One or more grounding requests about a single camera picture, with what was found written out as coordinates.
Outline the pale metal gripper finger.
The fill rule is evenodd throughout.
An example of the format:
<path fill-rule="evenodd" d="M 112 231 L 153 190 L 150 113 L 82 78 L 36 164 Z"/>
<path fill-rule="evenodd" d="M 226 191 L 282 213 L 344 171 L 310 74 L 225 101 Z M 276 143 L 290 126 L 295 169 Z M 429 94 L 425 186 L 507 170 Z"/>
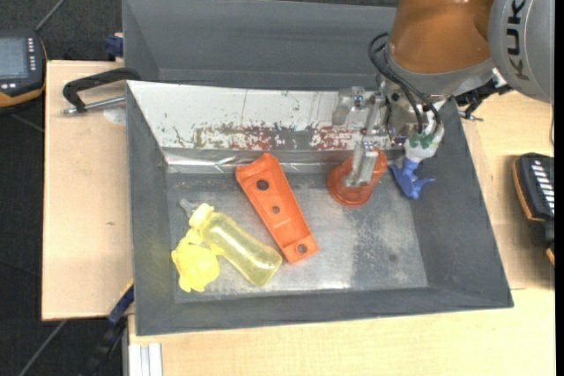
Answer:
<path fill-rule="evenodd" d="M 352 169 L 345 177 L 347 187 L 367 185 L 371 180 L 371 143 L 359 141 L 352 155 Z"/>
<path fill-rule="evenodd" d="M 367 185 L 373 179 L 376 164 L 384 158 L 384 152 L 374 146 L 362 147 L 357 168 L 357 184 Z"/>

